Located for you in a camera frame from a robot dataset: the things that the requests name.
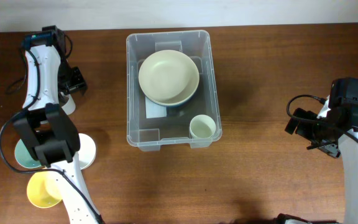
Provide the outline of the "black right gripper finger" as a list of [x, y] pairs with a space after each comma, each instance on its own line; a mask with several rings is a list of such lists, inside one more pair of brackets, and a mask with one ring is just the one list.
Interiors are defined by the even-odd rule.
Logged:
[[321, 152], [333, 158], [340, 158], [341, 156], [341, 152], [339, 151], [338, 145], [335, 142], [311, 143], [311, 145], [306, 149], [319, 149]]
[[[299, 118], [316, 120], [317, 114], [312, 111], [305, 111], [302, 108], [297, 108], [293, 116]], [[302, 137], [313, 137], [313, 124], [311, 123], [302, 123], [296, 119], [291, 118], [285, 128], [285, 131], [288, 134], [297, 134]]]

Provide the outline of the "grey plastic cup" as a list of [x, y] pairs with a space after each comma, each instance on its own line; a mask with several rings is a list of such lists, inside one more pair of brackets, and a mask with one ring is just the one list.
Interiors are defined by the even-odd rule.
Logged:
[[70, 94], [64, 95], [63, 93], [60, 93], [58, 99], [59, 105], [67, 115], [71, 115], [75, 111], [76, 105]]

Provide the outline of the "white small bowl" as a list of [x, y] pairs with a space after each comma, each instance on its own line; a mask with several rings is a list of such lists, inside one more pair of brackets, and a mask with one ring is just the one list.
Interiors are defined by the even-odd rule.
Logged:
[[88, 168], [96, 159], [95, 141], [87, 134], [80, 133], [80, 150], [78, 151], [80, 169]]

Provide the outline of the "blue large bowl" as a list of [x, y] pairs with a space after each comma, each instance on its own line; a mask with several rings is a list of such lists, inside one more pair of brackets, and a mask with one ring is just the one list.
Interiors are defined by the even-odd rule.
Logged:
[[165, 106], [165, 107], [178, 107], [178, 106], [181, 106], [181, 105], [184, 105], [186, 103], [188, 103], [189, 101], [191, 101], [191, 99], [196, 95], [196, 92], [194, 92], [189, 98], [187, 98], [186, 100], [184, 101], [181, 101], [179, 103], [171, 103], [171, 104], [166, 104], [166, 103], [156, 103], [160, 106]]

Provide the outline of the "beige large bowl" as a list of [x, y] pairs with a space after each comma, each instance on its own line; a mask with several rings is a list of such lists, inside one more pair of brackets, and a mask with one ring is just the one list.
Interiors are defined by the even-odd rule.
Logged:
[[176, 50], [148, 56], [139, 68], [139, 85], [155, 103], [179, 103], [196, 92], [200, 75], [194, 61]]

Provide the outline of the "green small bowl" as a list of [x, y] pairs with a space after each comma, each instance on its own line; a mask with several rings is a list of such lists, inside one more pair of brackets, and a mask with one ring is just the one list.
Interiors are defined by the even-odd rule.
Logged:
[[32, 156], [29, 154], [26, 146], [24, 145], [23, 141], [20, 139], [18, 140], [15, 150], [14, 150], [14, 157], [17, 163], [27, 169], [35, 169], [41, 167], [39, 161], [35, 161]]

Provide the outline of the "cream plastic cup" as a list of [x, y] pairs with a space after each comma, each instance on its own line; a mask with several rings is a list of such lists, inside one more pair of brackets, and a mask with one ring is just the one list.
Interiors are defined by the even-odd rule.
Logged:
[[216, 123], [210, 116], [199, 114], [190, 121], [189, 130], [192, 138], [211, 138], [216, 131]]

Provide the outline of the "yellow small bowl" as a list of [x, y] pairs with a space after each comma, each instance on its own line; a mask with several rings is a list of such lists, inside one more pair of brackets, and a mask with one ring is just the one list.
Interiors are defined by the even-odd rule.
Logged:
[[35, 173], [27, 184], [27, 198], [38, 208], [50, 208], [62, 201], [62, 196], [51, 172]]

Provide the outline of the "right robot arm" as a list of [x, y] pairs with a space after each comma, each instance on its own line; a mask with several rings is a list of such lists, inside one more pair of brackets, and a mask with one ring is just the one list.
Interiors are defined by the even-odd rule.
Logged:
[[319, 114], [297, 108], [287, 113], [285, 131], [311, 142], [332, 157], [341, 157], [345, 183], [344, 223], [358, 223], [358, 105], [325, 108]]

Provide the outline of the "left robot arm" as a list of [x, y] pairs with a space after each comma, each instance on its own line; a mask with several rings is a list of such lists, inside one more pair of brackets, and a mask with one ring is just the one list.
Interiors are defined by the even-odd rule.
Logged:
[[68, 64], [68, 36], [56, 26], [26, 35], [27, 94], [10, 123], [31, 157], [49, 173], [62, 196], [71, 223], [103, 223], [88, 193], [79, 163], [80, 136], [60, 99], [87, 84], [78, 67]]

